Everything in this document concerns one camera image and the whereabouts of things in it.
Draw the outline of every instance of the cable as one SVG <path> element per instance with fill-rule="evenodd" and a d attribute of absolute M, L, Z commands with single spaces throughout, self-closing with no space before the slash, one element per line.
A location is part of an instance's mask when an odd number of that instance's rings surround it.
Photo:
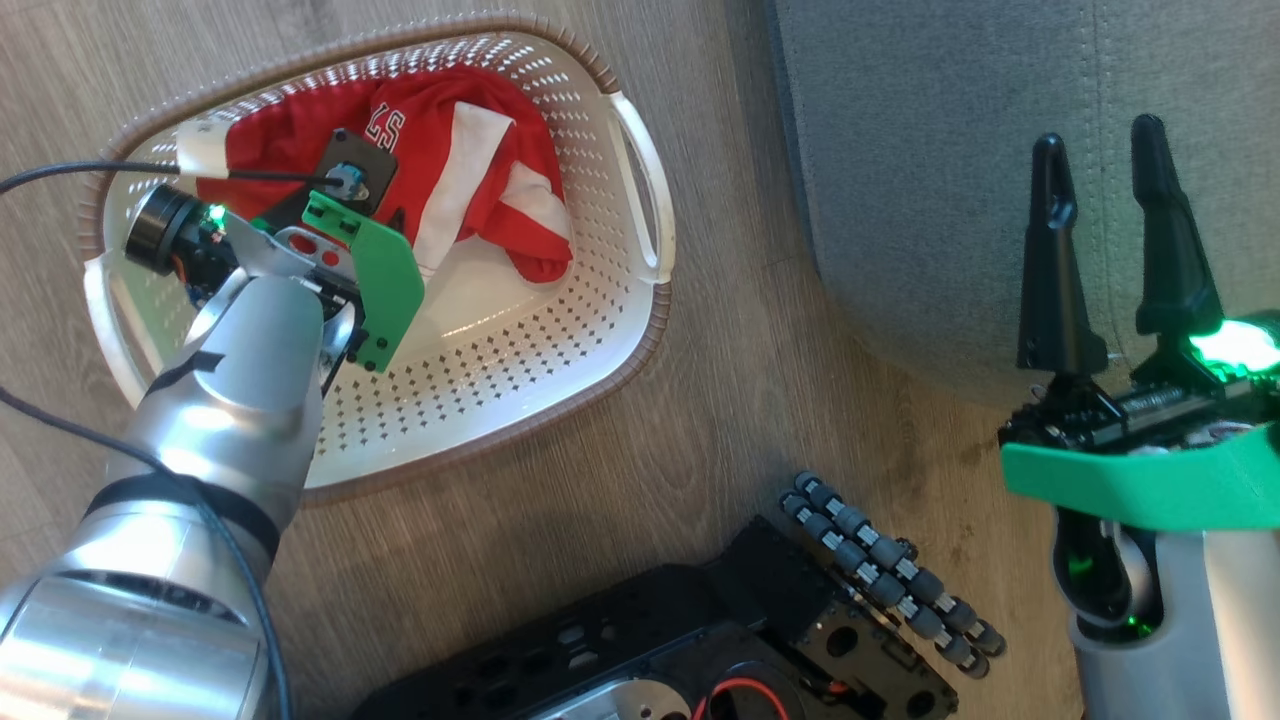
<path fill-rule="evenodd" d="M 165 165 L 155 163 L 116 163 L 116 161 L 84 161 L 84 163 L 59 163 L 55 165 L 45 165 L 41 168 L 33 168 L 13 176 L 5 181 L 0 181 L 0 195 L 9 192 L 10 190 L 23 186 L 28 182 L 54 177 L 64 176 L 70 173 L 84 173 L 95 170 L 114 170 L 114 172 L 133 172 L 133 173 L 154 173 L 154 174 L 179 174 L 177 165 Z M 261 181 L 275 181 L 275 182 L 305 182 L 310 184 L 342 184 L 339 178 L 321 178 L 317 176 L 302 176 L 292 173 L 271 173 L 271 172 L 257 172 L 257 170 L 232 170 L 232 178 L 237 179 L 261 179 Z M 47 413 L 26 400 L 22 400 L 9 392 L 3 384 L 0 384 L 0 402 L 8 405 L 9 407 L 22 413 L 23 415 L 56 428 L 65 433 L 70 433 L 78 438 L 87 439 L 92 443 L 100 445 L 108 450 L 119 452 L 125 457 L 132 457 L 138 462 L 151 468 L 160 475 L 169 478 L 177 486 L 184 488 L 191 493 L 192 505 L 200 514 L 200 518 L 212 528 L 214 533 L 223 541 L 227 550 L 232 555 L 232 560 L 236 561 L 236 566 L 241 575 L 244 578 L 244 583 L 248 587 L 250 600 L 253 603 L 253 610 L 257 612 L 259 623 L 262 625 L 262 642 L 266 644 L 266 659 L 270 666 L 271 675 L 275 679 L 275 692 L 276 700 L 279 701 L 279 720 L 292 720 L 293 719 L 293 703 L 289 700 L 289 678 L 284 671 L 284 656 L 280 653 L 280 642 L 275 635 L 275 625 L 271 624 L 271 615 L 266 609 L 266 598 L 262 596 L 262 588 L 257 583 L 257 578 L 253 577 L 253 569 L 250 568 L 248 560 L 244 559 L 243 551 L 241 551 L 239 543 L 236 542 L 236 537 L 232 536 L 230 529 L 223 521 L 223 519 L 214 511 L 212 505 L 209 502 L 209 497 L 205 495 L 204 483 L 189 475 L 179 475 L 166 468 L 164 462 L 152 457 L 147 451 L 134 447 L 124 441 L 113 438 L 108 434 L 100 433 L 95 429 L 86 428 L 72 420 L 65 420 Z"/>
<path fill-rule="evenodd" d="M 716 696 L 721 694 L 722 692 L 732 691 L 735 688 L 746 688 L 763 694 L 769 700 L 771 703 L 773 703 L 773 710 L 777 711 L 780 720 L 791 720 L 791 717 L 787 715 L 786 706 L 782 705 L 782 698 L 780 698 L 778 694 L 773 692 L 773 688 L 765 685 L 764 683 L 756 680 L 755 678 L 730 678 L 717 684 L 709 696 L 704 697 L 701 701 L 698 702 L 698 708 L 694 710 L 692 720 L 703 720 L 703 715 L 708 714 L 707 707 L 710 705 L 710 701 L 714 700 Z"/>

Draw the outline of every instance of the red cable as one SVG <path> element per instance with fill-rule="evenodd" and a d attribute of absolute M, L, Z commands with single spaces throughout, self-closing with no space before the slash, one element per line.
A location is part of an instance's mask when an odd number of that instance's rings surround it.
<path fill-rule="evenodd" d="M 759 680 L 756 680 L 754 678 L 730 678 L 730 679 L 724 680 L 723 683 L 716 685 L 716 689 L 712 691 L 712 694 L 709 694 L 708 697 L 704 697 L 698 703 L 698 708 L 694 710 L 694 717 L 692 717 L 692 720 L 703 720 L 703 715 L 705 715 L 705 712 L 707 712 L 707 703 L 708 703 L 708 701 L 710 701 L 716 696 L 721 694 L 722 692 L 731 691 L 733 688 L 746 688 L 746 689 L 751 689 L 751 691 L 755 691 L 755 692 L 763 694 L 764 697 L 767 697 L 769 700 L 769 702 L 773 703 L 773 710 L 776 710 L 778 712 L 780 720 L 791 720 L 791 717 L 787 715 L 786 706 L 782 705 L 782 700 L 778 698 L 778 694 L 776 692 L 773 692 L 773 688 L 771 688 L 769 685 L 765 685 L 764 683 L 762 683 L 762 682 L 759 682 Z"/>

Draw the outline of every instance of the basket rim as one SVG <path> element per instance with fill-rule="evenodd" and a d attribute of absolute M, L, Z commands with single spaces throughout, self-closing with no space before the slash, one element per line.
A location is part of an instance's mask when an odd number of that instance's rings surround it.
<path fill-rule="evenodd" d="M 614 76 L 613 70 L 595 49 L 579 38 L 572 31 L 530 13 L 517 10 L 476 12 L 466 15 L 451 15 L 434 20 L 406 23 L 378 32 L 358 35 L 288 56 L 283 60 L 259 65 L 238 76 L 228 76 L 220 82 L 175 97 L 136 117 L 116 132 L 115 137 L 102 149 L 100 156 L 104 160 L 124 160 L 150 137 L 166 127 L 230 102 L 264 86 L 271 86 L 329 65 L 358 60 L 367 55 L 385 53 L 397 47 L 486 32 L 516 32 L 550 42 L 581 63 L 595 85 L 599 86 L 602 94 L 618 92 L 617 76 Z M 81 258 L 86 263 L 101 256 L 106 251 L 102 227 L 106 196 L 115 176 L 115 172 L 97 170 L 88 173 L 84 179 L 77 213 L 77 237 Z M 413 477 L 421 477 L 426 471 L 458 465 L 480 455 L 486 455 L 503 445 L 532 430 L 550 425 L 612 395 L 637 375 L 653 357 L 662 341 L 662 336 L 666 333 L 669 314 L 671 283 L 654 283 L 653 305 L 644 334 L 631 355 L 602 380 L 535 415 L 443 452 L 411 460 L 388 470 L 352 478 L 351 480 L 317 488 L 305 488 L 302 496 L 303 506 L 325 505 L 348 500 L 353 496 L 380 492 L 410 480 Z"/>

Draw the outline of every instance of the laundry basket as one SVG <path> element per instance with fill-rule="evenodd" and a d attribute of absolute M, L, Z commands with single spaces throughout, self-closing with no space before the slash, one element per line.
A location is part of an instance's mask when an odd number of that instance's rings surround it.
<path fill-rule="evenodd" d="M 458 243 L 428 283 L 420 322 L 388 372 L 347 365 L 338 374 L 308 496 L 475 456 L 607 395 L 648 361 L 671 304 L 675 219 L 635 108 L 572 33 L 522 14 L 474 14 L 360 36 L 227 78 L 133 120 L 102 154 L 172 163 L 183 120 L 234 120 L 298 88 L 458 63 L 509 77 L 543 111 L 561 163 L 573 261 L 561 282 L 534 286 L 500 249 Z M 93 329 L 134 405 L 195 318 L 177 279 L 123 256 L 133 209 L 159 182 L 172 178 L 95 174 L 81 214 Z"/>

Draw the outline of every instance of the white handle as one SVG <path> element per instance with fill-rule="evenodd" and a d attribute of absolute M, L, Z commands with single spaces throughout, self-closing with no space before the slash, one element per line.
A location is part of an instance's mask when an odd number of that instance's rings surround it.
<path fill-rule="evenodd" d="M 88 316 L 93 323 L 93 333 L 102 347 L 106 366 L 120 386 L 120 392 L 129 405 L 137 407 L 147 392 L 147 382 L 133 363 L 133 355 L 124 345 L 124 332 L 111 309 L 111 288 L 108 286 L 106 256 L 111 251 L 84 263 L 84 300 L 88 304 Z"/>
<path fill-rule="evenodd" d="M 649 191 L 649 210 L 657 225 L 650 236 L 644 219 L 645 209 L 635 191 L 635 181 L 627 168 L 623 168 L 622 181 L 627 186 L 631 209 L 636 217 L 640 250 L 644 254 L 645 264 L 653 270 L 650 279 L 654 283 L 671 282 L 671 269 L 676 264 L 676 210 L 671 202 L 671 187 L 667 184 L 667 174 L 662 169 L 662 159 L 658 158 L 658 149 L 653 143 L 653 137 L 649 136 L 649 128 L 640 119 L 636 106 L 621 92 L 613 92 L 607 97 L 613 104 L 613 111 L 618 117 L 618 124 L 626 135 L 627 142 L 631 143 L 640 160 L 640 174 Z M 626 158 L 626 152 L 620 152 L 620 156 Z"/>

